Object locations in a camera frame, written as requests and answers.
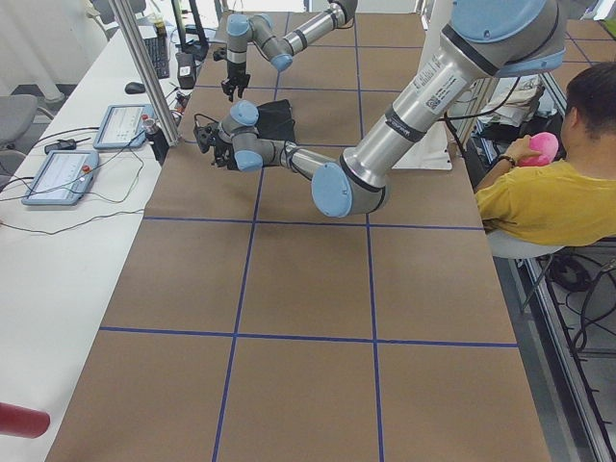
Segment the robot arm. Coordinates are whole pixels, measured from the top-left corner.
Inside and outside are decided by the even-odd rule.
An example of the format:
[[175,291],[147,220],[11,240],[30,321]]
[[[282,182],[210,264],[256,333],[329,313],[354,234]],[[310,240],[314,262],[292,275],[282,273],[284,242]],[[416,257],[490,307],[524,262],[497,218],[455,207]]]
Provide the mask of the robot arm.
[[223,58],[227,64],[227,77],[221,88],[230,102],[235,96],[243,97],[248,88],[250,74],[246,70],[247,48],[252,43],[277,71],[288,69],[294,56],[332,31],[343,29],[353,20],[356,1],[330,1],[323,12],[299,25],[284,37],[273,31],[273,22],[265,13],[251,16],[231,14],[226,22],[226,48]]
[[215,163],[239,171],[285,167],[311,183],[326,216],[369,214],[389,198],[389,170],[475,81],[551,71],[562,64],[566,14],[557,1],[455,1],[439,47],[370,132],[338,160],[264,138],[258,108],[241,99],[194,134]]

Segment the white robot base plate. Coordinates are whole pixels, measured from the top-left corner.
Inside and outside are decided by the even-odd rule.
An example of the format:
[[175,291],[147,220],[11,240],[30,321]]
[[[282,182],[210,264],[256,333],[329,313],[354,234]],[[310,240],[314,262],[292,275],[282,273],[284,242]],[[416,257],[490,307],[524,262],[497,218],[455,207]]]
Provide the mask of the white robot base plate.
[[445,123],[437,122],[433,125],[425,136],[400,158],[394,169],[451,170]]

